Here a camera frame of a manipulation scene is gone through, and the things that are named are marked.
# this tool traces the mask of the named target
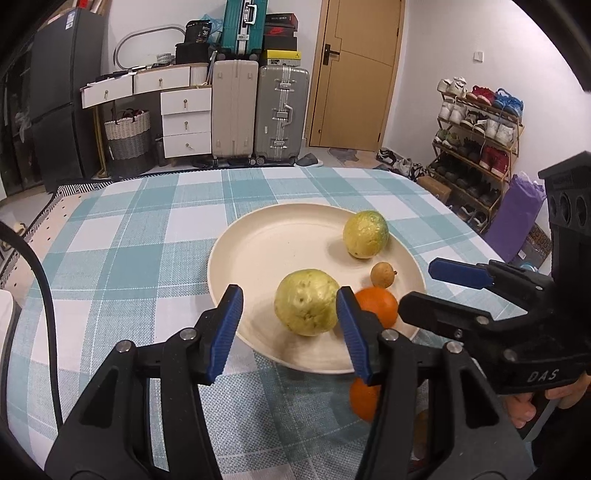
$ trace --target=suitcase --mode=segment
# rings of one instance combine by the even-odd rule
[[[250,157],[253,148],[258,63],[221,60],[213,64],[212,154]]]
[[[258,60],[262,50],[267,0],[228,0],[221,49],[233,56]]]
[[[257,164],[289,161],[300,154],[304,133],[308,71],[295,67],[267,65],[259,69],[256,99],[255,153]]]

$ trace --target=woven basket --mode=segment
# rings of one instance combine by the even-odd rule
[[[150,152],[150,112],[128,109],[119,119],[105,122],[111,161],[108,171],[111,176],[134,177],[154,166]]]

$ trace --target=drawer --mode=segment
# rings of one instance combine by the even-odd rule
[[[188,87],[190,72],[189,66],[139,72],[134,79],[134,93]]]
[[[99,103],[110,102],[117,98],[131,97],[134,75],[123,75],[116,79],[107,79],[82,89],[82,108]]]
[[[211,112],[173,113],[162,116],[162,134],[197,134],[212,131]]]
[[[166,158],[184,157],[185,155],[200,155],[211,152],[211,132],[164,137],[164,156]]]
[[[202,112],[212,109],[211,88],[189,88],[162,92],[160,94],[160,112],[171,113]]]

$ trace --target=cream plate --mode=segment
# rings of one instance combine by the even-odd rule
[[[369,260],[353,258],[343,242],[348,210],[310,203],[272,205],[251,212],[217,239],[207,265],[207,285],[217,305],[229,284],[244,291],[244,311],[236,335],[266,357],[296,370],[318,374],[351,373],[353,366],[337,325],[331,332],[304,337],[290,332],[273,309],[275,291],[289,273],[317,268],[353,291],[370,287],[371,268],[381,261],[398,271],[390,291],[397,299],[425,292],[413,256],[390,235],[388,245]],[[412,339],[418,328],[400,317],[396,329]]]

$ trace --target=white wall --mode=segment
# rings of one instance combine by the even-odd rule
[[[267,6],[267,13],[296,14],[301,66],[310,73],[314,64],[320,4],[320,0],[269,0]],[[113,0],[103,43],[103,73],[119,70],[113,65],[113,50],[128,33],[166,24],[184,26],[189,20],[199,19],[205,14],[223,18],[225,5],[225,0]],[[174,30],[135,37],[121,48],[119,61],[124,67],[155,63],[158,53],[174,54],[175,44],[182,41],[183,35]]]
[[[407,0],[408,35],[397,102],[384,146],[428,164],[437,132],[441,78],[469,87],[504,87],[525,103],[521,155],[515,166],[539,170],[591,150],[591,95],[539,27],[511,0]],[[473,62],[484,51],[484,63]],[[549,233],[547,206],[538,224]]]

